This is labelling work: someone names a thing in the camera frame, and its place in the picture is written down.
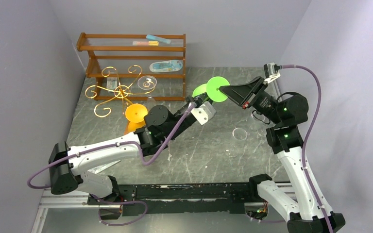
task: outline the gray marble tabletop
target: gray marble tabletop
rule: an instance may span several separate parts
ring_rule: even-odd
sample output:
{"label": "gray marble tabletop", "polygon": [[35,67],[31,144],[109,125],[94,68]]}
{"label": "gray marble tabletop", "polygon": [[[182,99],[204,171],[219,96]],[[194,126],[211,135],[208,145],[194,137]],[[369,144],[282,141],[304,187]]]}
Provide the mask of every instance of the gray marble tabletop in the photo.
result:
{"label": "gray marble tabletop", "polygon": [[[214,76],[223,76],[230,84],[247,83],[256,76],[263,76],[260,68],[239,67],[192,67],[186,70],[186,90],[192,91]],[[85,96],[85,90],[95,83],[85,79],[81,96],[73,117],[67,143],[69,146],[88,145],[122,136],[127,120],[122,114],[122,102],[111,101],[104,105],[112,112],[105,118],[94,115],[94,107],[100,103]],[[131,90],[139,92],[136,85]],[[277,96],[273,85],[267,92]],[[173,96],[182,93],[182,83],[176,79],[158,79],[153,95]],[[173,113],[185,103],[180,101],[158,102]],[[243,110],[230,100],[215,103],[216,115],[201,126],[198,122],[171,141],[150,166],[143,166],[138,158],[126,159],[102,171],[101,175],[112,175],[120,184],[131,183],[208,183],[246,182],[251,176],[267,173],[275,181],[288,181],[288,176],[273,154],[265,138],[265,125],[251,117],[250,110]],[[236,127],[246,129],[248,137],[240,146],[236,157],[228,156],[237,145],[232,138]]]}

